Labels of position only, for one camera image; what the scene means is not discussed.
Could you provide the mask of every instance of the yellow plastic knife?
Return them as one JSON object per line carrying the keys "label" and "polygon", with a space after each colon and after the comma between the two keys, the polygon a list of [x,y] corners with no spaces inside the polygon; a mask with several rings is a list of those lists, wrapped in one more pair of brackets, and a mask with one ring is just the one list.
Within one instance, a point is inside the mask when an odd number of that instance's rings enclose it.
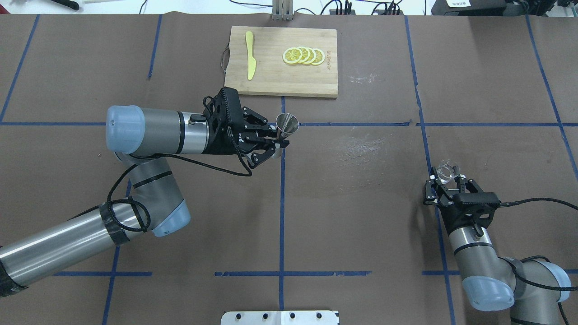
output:
{"label": "yellow plastic knife", "polygon": [[251,80],[257,68],[257,60],[253,57],[253,32],[247,31],[245,33],[245,41],[247,41],[247,57],[249,58],[247,64],[247,80]]}

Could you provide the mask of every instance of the white scuff mark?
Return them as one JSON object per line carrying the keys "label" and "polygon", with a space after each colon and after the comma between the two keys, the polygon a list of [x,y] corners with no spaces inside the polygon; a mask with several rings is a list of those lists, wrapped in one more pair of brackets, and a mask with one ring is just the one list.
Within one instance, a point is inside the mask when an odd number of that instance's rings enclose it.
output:
{"label": "white scuff mark", "polygon": [[367,77],[354,77],[354,76],[347,76],[347,77],[349,78],[349,81],[352,83],[364,84],[364,83],[375,82],[375,79],[378,77],[378,75],[375,74],[375,69],[374,69]]}

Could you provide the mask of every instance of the wooden cutting board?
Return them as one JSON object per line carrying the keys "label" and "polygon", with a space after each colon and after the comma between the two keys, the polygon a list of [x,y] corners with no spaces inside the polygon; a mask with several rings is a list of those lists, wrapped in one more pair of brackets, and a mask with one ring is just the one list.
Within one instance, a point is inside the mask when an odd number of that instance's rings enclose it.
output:
{"label": "wooden cutting board", "polygon": [[[245,32],[253,32],[257,69],[247,80]],[[289,47],[315,47],[325,52],[320,65],[289,65],[283,53]],[[239,94],[298,97],[331,97],[338,94],[337,31],[335,29],[233,26],[225,86]]]}

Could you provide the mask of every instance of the metal cup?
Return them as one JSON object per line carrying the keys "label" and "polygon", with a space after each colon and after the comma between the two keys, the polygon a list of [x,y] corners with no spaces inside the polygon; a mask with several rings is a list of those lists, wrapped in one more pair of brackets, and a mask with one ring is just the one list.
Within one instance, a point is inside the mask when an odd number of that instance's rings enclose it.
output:
{"label": "metal cup", "polygon": [[277,139],[283,140],[299,129],[299,121],[293,114],[283,113],[277,116]]}

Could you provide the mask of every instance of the black cable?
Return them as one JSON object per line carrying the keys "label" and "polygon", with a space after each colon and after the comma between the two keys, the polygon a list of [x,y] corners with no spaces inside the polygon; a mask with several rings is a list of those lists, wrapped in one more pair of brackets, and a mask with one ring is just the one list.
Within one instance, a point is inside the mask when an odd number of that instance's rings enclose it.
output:
{"label": "black cable", "polygon": [[237,2],[237,1],[233,1],[233,0],[229,0],[232,3],[236,3],[238,5],[247,5],[247,6],[260,6],[262,8],[271,8],[273,7],[272,5],[263,5],[260,3],[247,3],[247,2]]}
{"label": "black cable", "polygon": [[562,319],[564,319],[564,324],[570,325],[570,322],[568,321],[568,318],[566,317],[566,313],[564,312],[564,308],[562,308],[561,302],[558,303],[558,309],[560,309],[560,315],[562,315]]}
{"label": "black cable", "polygon": [[542,285],[540,283],[530,281],[526,278],[523,278],[520,274],[518,274],[518,272],[516,271],[516,267],[514,265],[510,264],[510,266],[512,267],[512,272],[514,273],[514,275],[520,281],[526,283],[527,285],[535,286],[535,287],[538,287],[541,289],[552,290],[552,291],[578,291],[578,287],[552,287],[552,286],[546,286],[546,285]]}
{"label": "black cable", "polygon": [[[521,261],[522,263],[526,263],[527,261],[533,261],[533,260],[538,260],[538,259],[544,260],[544,261],[546,261],[546,262],[548,262],[548,263],[550,262],[550,259],[549,259],[549,258],[547,258],[546,256],[542,256],[542,255],[535,255],[535,256],[530,256],[530,257],[522,258],[520,261]],[[565,325],[570,325],[570,323],[568,322],[568,318],[566,317],[566,313],[564,312],[564,308],[562,307],[562,304],[561,304],[560,302],[558,303],[558,309],[560,310],[560,315],[562,315],[562,319],[564,319],[564,324],[565,324]]]}
{"label": "black cable", "polygon": [[310,12],[310,13],[312,13],[312,14],[314,14],[314,15],[317,15],[315,12],[313,12],[313,11],[311,11],[310,9],[307,9],[307,8],[299,8],[299,9],[295,10],[295,12],[298,12],[299,10],[307,10],[308,12]]}
{"label": "black cable", "polygon": [[148,1],[148,0],[144,0],[143,4],[140,5],[139,14],[143,11],[143,7],[145,6],[145,4],[146,4],[147,1]]}
{"label": "black cable", "polygon": [[253,174],[253,172],[251,172],[251,169],[245,164],[245,161],[243,161],[243,157],[240,154],[238,154],[237,156],[239,157],[239,160],[241,161],[241,164],[243,165],[243,167],[245,168],[247,173],[239,173],[239,172],[230,171],[228,169],[212,166],[212,165],[206,164],[204,162],[200,162],[197,160],[193,160],[193,159],[189,159],[189,158],[185,158],[185,157],[181,157],[181,156],[177,156],[175,154],[169,154],[169,153],[159,153],[159,154],[154,154],[154,155],[149,156],[149,157],[138,157],[138,156],[133,156],[133,157],[139,158],[139,159],[141,159],[141,158],[156,159],[156,158],[160,158],[160,157],[175,158],[175,159],[186,161],[188,163],[192,163],[192,164],[196,164],[196,165],[203,166],[206,168],[214,169],[214,170],[220,171],[220,172],[225,172],[225,173],[235,175],[235,176],[247,176],[247,177],[251,176]]}
{"label": "black cable", "polygon": [[373,7],[373,10],[371,10],[371,14],[375,13],[377,10],[377,7],[379,7],[379,5],[385,5],[386,9],[387,9],[387,2],[379,2],[377,5],[375,5],[375,7]]}
{"label": "black cable", "polygon": [[84,211],[80,212],[79,214],[77,214],[76,216],[74,216],[74,217],[72,217],[72,218],[70,218],[70,219],[68,219],[68,220],[70,221],[70,220],[72,220],[72,219],[74,219],[74,218],[78,218],[78,217],[80,217],[81,215],[85,215],[86,213],[92,212],[92,211],[94,211],[94,210],[96,210],[96,209],[98,209],[98,205],[93,206],[92,208],[90,208],[90,209],[88,209],[88,210],[84,210]]}
{"label": "black cable", "polygon": [[[120,200],[114,200],[114,201],[112,200],[112,195],[113,195],[114,191],[116,190],[116,188],[118,187],[118,185],[120,184],[120,182],[122,182],[123,179],[128,175],[128,173],[130,173],[131,170],[135,169],[137,166],[138,165],[136,165],[136,164],[130,166],[129,168],[127,168],[127,170],[125,170],[120,175],[120,177],[116,180],[116,182],[114,183],[114,185],[110,189],[108,196],[106,197],[106,204],[107,204],[107,208],[108,208],[110,217],[114,220],[114,223],[116,223],[119,227],[121,227],[124,230],[128,230],[128,231],[134,231],[134,232],[142,231],[142,232],[144,232],[149,228],[150,222],[151,222],[149,211],[146,209],[145,205],[143,205],[142,203],[140,203],[138,201],[134,201],[134,200],[126,200],[126,199],[120,199]],[[130,204],[131,206],[134,204],[134,205],[137,205],[140,208],[142,208],[146,217],[147,217],[146,225],[144,225],[141,228],[132,228],[132,227],[128,227],[128,226],[123,225],[116,217],[116,214],[114,213],[114,210],[112,208],[113,204],[116,204],[116,203],[127,203],[127,204]]]}
{"label": "black cable", "polygon": [[399,14],[400,9],[399,9],[398,4],[395,2],[379,2],[377,5],[375,5],[375,7],[373,7],[371,14],[377,12],[377,7],[379,7],[380,5],[386,6],[385,10],[383,11],[383,13],[381,15]]}
{"label": "black cable", "polygon": [[528,202],[534,202],[534,201],[556,202],[556,203],[564,204],[565,206],[568,206],[574,210],[578,210],[578,206],[576,206],[576,205],[573,205],[573,204],[568,203],[568,202],[563,201],[563,200],[558,200],[557,198],[547,198],[547,197],[529,198],[526,200],[514,201],[514,202],[503,202],[503,203],[501,202],[499,207],[500,208],[509,208],[510,206],[520,205],[520,204],[524,204],[524,203],[528,203]]}
{"label": "black cable", "polygon": [[542,255],[536,255],[536,256],[530,256],[530,257],[522,258],[520,260],[520,262],[526,263],[527,261],[534,261],[534,260],[538,260],[538,259],[544,260],[548,263],[550,262],[549,258],[547,258],[546,256],[542,256]]}
{"label": "black cable", "polygon": [[341,2],[341,0],[331,0],[329,2],[327,2],[327,4],[323,7],[323,9],[321,10],[320,14],[323,14],[325,12],[325,9],[332,3],[335,2],[336,8],[335,8],[335,13],[337,13],[338,11],[340,11],[340,8],[343,9],[343,3]]}

